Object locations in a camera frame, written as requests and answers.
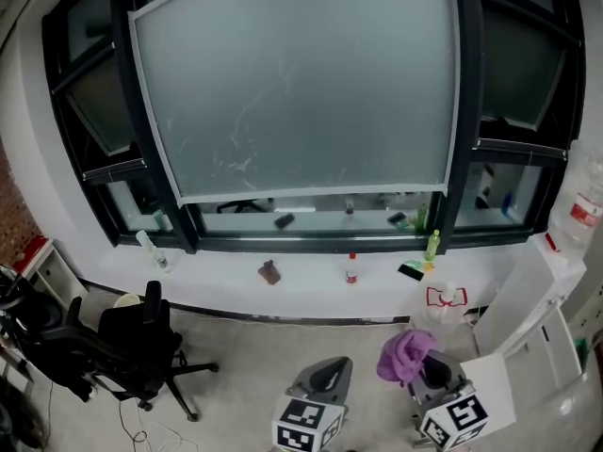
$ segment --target small bottle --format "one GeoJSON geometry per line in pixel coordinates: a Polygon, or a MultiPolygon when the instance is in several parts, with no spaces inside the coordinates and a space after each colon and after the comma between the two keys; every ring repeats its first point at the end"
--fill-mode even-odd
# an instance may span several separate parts
{"type": "Polygon", "coordinates": [[[346,200],[346,215],[354,214],[354,200],[346,200]]]}
{"type": "Polygon", "coordinates": [[[437,247],[440,246],[440,232],[439,230],[434,230],[433,234],[430,236],[430,240],[427,243],[427,250],[425,251],[425,259],[427,261],[433,261],[435,258],[435,254],[437,253],[437,247]]]}
{"type": "Polygon", "coordinates": [[[356,270],[356,253],[351,252],[348,258],[348,266],[346,268],[346,281],[349,284],[354,284],[358,281],[358,271],[356,270]]]}
{"type": "Polygon", "coordinates": [[[153,256],[154,262],[166,273],[169,273],[173,270],[173,266],[170,266],[168,263],[168,259],[162,250],[159,250],[154,244],[153,241],[149,238],[149,235],[146,234],[145,231],[138,231],[136,233],[136,239],[139,241],[140,245],[146,249],[151,256],[153,256]]]}

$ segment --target brick wall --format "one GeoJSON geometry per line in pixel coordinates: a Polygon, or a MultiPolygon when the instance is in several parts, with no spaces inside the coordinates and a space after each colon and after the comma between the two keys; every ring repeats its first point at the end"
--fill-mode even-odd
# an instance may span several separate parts
{"type": "Polygon", "coordinates": [[[40,230],[12,179],[0,142],[0,263],[14,263],[36,234],[40,234],[40,230]]]}

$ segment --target black phone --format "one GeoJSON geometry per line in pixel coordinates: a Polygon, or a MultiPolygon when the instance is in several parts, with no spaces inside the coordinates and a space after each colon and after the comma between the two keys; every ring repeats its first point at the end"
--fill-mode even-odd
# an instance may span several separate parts
{"type": "Polygon", "coordinates": [[[293,219],[295,219],[295,215],[293,213],[288,213],[278,219],[275,219],[274,224],[278,229],[282,230],[283,228],[291,224],[291,221],[293,221],[293,219]]]}
{"type": "Polygon", "coordinates": [[[417,280],[418,282],[420,282],[423,279],[423,275],[425,273],[419,271],[418,269],[414,269],[413,267],[407,266],[407,265],[402,265],[398,268],[398,271],[400,273],[402,273],[403,275],[408,276],[409,278],[412,278],[413,280],[417,280]]]}
{"type": "Polygon", "coordinates": [[[394,216],[390,216],[387,219],[387,222],[390,224],[396,225],[404,219],[406,219],[406,215],[400,211],[399,213],[396,213],[394,216]]]}

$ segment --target black frame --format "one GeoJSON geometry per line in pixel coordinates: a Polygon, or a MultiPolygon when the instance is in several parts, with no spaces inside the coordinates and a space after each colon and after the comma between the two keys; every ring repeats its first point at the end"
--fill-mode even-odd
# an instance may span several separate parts
{"type": "Polygon", "coordinates": [[[90,47],[73,62],[69,62],[66,11],[79,0],[62,0],[42,22],[44,59],[53,109],[63,143],[73,169],[95,216],[106,235],[117,244],[137,244],[133,232],[125,229],[117,209],[107,196],[106,183],[138,178],[152,180],[162,208],[169,217],[171,233],[149,233],[158,246],[182,248],[188,253],[196,250],[241,250],[263,252],[377,252],[390,250],[421,250],[428,235],[439,229],[441,244],[438,253],[448,249],[512,244],[525,241],[531,234],[546,229],[548,212],[561,186],[567,150],[578,136],[585,86],[585,55],[583,27],[579,0],[552,0],[554,12],[529,0],[457,0],[460,32],[459,107],[451,162],[448,194],[433,193],[426,233],[411,234],[284,234],[249,236],[208,232],[196,205],[178,208],[171,185],[163,168],[148,122],[132,51],[128,12],[143,7],[147,0],[110,0],[112,35],[90,47]],[[555,139],[515,138],[513,128],[499,122],[482,121],[484,92],[483,9],[504,13],[523,23],[533,25],[566,49],[566,60],[553,101],[543,126],[556,126],[555,139]],[[74,125],[65,110],[62,91],[77,78],[106,58],[115,57],[122,89],[138,147],[119,162],[107,162],[93,169],[83,169],[76,158],[76,149],[67,129],[74,125]],[[510,163],[543,168],[532,205],[525,222],[516,226],[461,228],[454,224],[459,212],[472,162],[510,163]]]}

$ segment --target brown object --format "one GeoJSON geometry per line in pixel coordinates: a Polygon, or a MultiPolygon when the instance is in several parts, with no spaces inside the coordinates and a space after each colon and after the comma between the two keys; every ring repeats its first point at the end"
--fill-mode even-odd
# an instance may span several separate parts
{"type": "Polygon", "coordinates": [[[14,263],[27,243],[40,234],[10,173],[0,143],[0,263],[14,263]]]}
{"type": "Polygon", "coordinates": [[[281,273],[276,269],[272,260],[267,261],[257,270],[257,272],[268,282],[268,284],[276,284],[281,280],[281,273]]]}

